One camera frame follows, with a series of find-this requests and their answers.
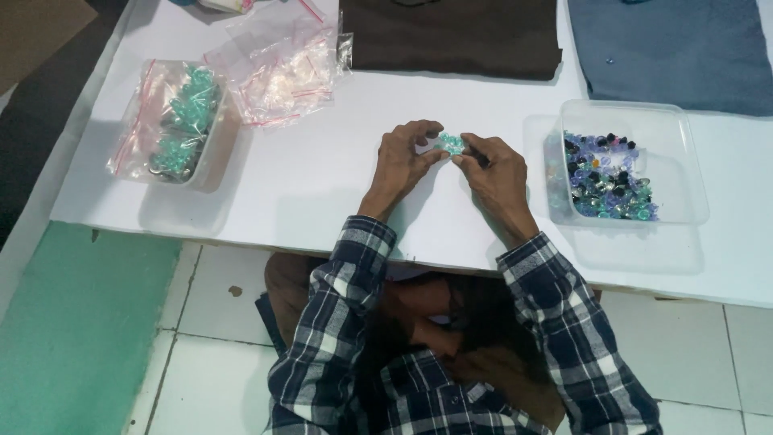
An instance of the hand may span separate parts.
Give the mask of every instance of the hand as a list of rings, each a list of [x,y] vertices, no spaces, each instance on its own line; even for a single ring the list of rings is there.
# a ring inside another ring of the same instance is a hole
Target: hand
[[[436,121],[411,121],[398,125],[381,139],[376,174],[365,194],[357,214],[365,214],[386,222],[394,207],[408,195],[430,166],[448,157],[442,149],[431,149],[418,155],[416,144],[427,145],[427,138],[436,138],[443,126]]]
[[[500,138],[481,139],[472,133],[461,138],[468,147],[451,160],[465,173],[470,188],[503,230],[505,243],[515,248],[540,233],[526,202],[526,162]],[[484,168],[476,159],[483,155]]]

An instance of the cardboard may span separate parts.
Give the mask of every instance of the cardboard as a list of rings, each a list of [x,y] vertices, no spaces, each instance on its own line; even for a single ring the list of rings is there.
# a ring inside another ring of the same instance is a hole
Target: cardboard
[[[0,0],[0,94],[96,17],[84,0]]]

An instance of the white table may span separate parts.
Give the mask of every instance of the white table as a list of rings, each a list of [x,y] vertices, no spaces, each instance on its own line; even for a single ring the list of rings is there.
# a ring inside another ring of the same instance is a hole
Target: white table
[[[319,0],[318,5],[327,13],[337,9],[336,0]],[[762,2],[761,14],[773,40],[773,3]],[[452,134],[498,135],[532,162],[537,156],[533,143],[547,133],[560,105],[587,97],[562,0],[557,32],[564,59],[557,78],[549,83],[357,72],[353,82],[335,91],[334,108],[270,134],[243,128],[229,173],[214,194],[113,178],[104,166],[114,151],[119,121],[142,62],[198,60],[226,41],[225,26],[240,19],[208,24],[201,18],[196,9],[181,9],[166,0],[138,0],[56,201],[53,220],[327,252],[369,186],[383,132],[412,119],[436,119]],[[624,235],[604,241],[591,233],[557,228],[538,204],[537,224],[591,283],[773,307],[773,283],[768,278],[773,259],[768,175],[773,120],[704,113],[691,114],[690,124],[711,209],[710,220],[697,231],[665,228],[644,241]],[[536,203],[539,171],[532,163],[530,189]],[[494,258],[505,249],[470,196],[456,166],[445,163],[432,170],[390,221],[400,235],[393,258],[445,268],[494,269]],[[617,250],[625,249],[626,240],[642,250],[640,268],[595,261],[613,258]],[[604,248],[610,241],[615,251]],[[588,253],[597,242],[604,249],[594,257]]]

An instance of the white tile floor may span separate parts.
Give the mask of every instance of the white tile floor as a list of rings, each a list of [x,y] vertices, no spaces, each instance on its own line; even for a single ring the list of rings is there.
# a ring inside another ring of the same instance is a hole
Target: white tile floor
[[[270,256],[183,245],[125,433],[262,432],[277,355],[254,301]],[[666,433],[773,435],[773,310],[612,292],[601,305]]]

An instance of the gray-blue cloth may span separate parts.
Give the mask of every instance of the gray-blue cloth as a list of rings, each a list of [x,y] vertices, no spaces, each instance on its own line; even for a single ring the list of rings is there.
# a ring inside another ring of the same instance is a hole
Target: gray-blue cloth
[[[594,100],[773,115],[773,72],[755,0],[569,0]]]

